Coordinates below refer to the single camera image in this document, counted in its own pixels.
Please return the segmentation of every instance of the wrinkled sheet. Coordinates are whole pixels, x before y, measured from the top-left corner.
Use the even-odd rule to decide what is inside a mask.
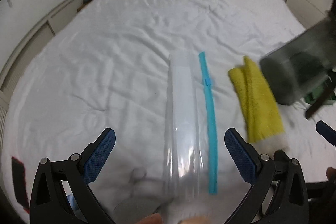
[[[91,188],[111,213],[130,196],[130,173],[144,167],[161,180],[169,53],[206,52],[213,82],[219,150],[219,194],[203,195],[168,211],[166,223],[198,213],[223,223],[249,185],[244,183],[224,145],[234,127],[246,138],[241,108],[227,72],[249,55],[258,62],[304,28],[282,0],[94,0],[34,58],[10,102],[1,166],[6,194],[16,202],[11,157],[26,168],[28,196],[39,160],[65,160],[81,152],[105,127],[117,144]],[[197,89],[202,90],[201,83]],[[322,119],[336,128],[336,109],[324,106],[311,120],[305,103],[279,106],[290,145],[307,181],[325,180],[335,166],[335,148],[315,131]]]

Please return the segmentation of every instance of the finger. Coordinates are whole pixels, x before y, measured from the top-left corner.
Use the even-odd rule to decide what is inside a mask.
[[[210,221],[205,216],[199,216],[182,220],[180,224],[210,224]]]
[[[160,214],[156,213],[145,217],[136,224],[162,224],[162,218]]]
[[[332,176],[336,176],[336,169],[329,167],[325,174],[327,175],[327,179],[330,180]]]

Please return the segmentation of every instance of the yellow cloth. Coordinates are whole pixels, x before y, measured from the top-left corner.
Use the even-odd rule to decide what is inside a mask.
[[[278,106],[256,63],[244,56],[245,65],[229,70],[246,121],[248,142],[284,132]]]

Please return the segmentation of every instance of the metal screw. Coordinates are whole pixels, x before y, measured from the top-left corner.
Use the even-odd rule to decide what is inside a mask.
[[[292,159],[292,163],[293,163],[294,165],[298,165],[298,164],[299,164],[299,161],[298,161],[297,159]]]
[[[261,159],[264,161],[268,161],[269,160],[269,156],[267,154],[262,154],[261,155]]]
[[[78,154],[72,154],[70,157],[71,160],[75,161],[79,159],[79,155]]]
[[[47,161],[48,161],[47,158],[42,158],[42,159],[40,160],[40,163],[41,163],[41,164],[45,164]]]

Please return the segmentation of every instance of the plastic bag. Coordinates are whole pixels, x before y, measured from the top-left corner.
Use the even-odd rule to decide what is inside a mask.
[[[196,95],[196,85],[199,84],[201,88],[201,78],[197,55],[185,51],[170,55],[165,132],[165,190],[174,197],[186,200],[199,194],[203,169]]]

